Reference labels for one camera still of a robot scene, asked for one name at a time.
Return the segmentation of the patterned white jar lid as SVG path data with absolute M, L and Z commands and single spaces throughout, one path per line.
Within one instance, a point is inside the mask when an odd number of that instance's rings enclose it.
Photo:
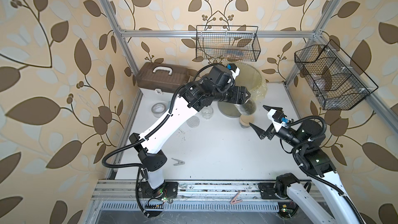
M 197 128 L 200 125 L 200 119 L 197 116 L 192 116 L 186 121 L 186 123 L 190 128 Z

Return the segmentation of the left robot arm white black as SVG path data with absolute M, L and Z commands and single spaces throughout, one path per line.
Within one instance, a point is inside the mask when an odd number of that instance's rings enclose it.
M 162 117 L 141 134 L 133 133 L 130 144 L 118 148 L 102 159 L 102 165 L 111 169 L 138 167 L 151 189 L 158 191 L 165 183 L 162 167 L 167 157 L 161 150 L 165 142 L 189 118 L 213 102 L 227 102 L 243 105 L 250 99 L 250 93 L 235 81 L 240 69 L 234 63 L 220 63 L 205 66 L 210 72 L 200 79 L 179 86 L 174 92 L 170 107 Z M 135 148 L 139 163 L 111 164 L 108 159 L 125 150 Z

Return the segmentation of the jar with beige lid front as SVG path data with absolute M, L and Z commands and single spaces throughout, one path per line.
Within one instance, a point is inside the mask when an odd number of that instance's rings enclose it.
M 246 103 L 237 106 L 237 109 L 242 115 L 250 116 L 256 112 L 257 106 L 255 101 L 248 99 Z

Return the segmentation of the jar with beige lid back-left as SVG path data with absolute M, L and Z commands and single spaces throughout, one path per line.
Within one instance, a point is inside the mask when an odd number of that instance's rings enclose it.
M 201 115 L 204 119 L 209 120 L 214 114 L 214 109 L 211 106 L 202 108 Z

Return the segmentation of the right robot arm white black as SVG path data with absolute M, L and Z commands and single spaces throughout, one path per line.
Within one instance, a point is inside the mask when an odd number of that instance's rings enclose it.
M 335 165 L 320 148 L 327 130 L 325 119 L 311 115 L 294 121 L 287 119 L 282 108 L 265 105 L 264 109 L 272 122 L 268 129 L 263 130 L 253 123 L 250 126 L 262 140 L 278 137 L 281 142 L 292 146 L 289 154 L 299 169 L 311 178 L 329 210 L 325 210 L 292 173 L 276 178 L 275 196 L 291 199 L 314 224 L 365 223 L 345 190 Z

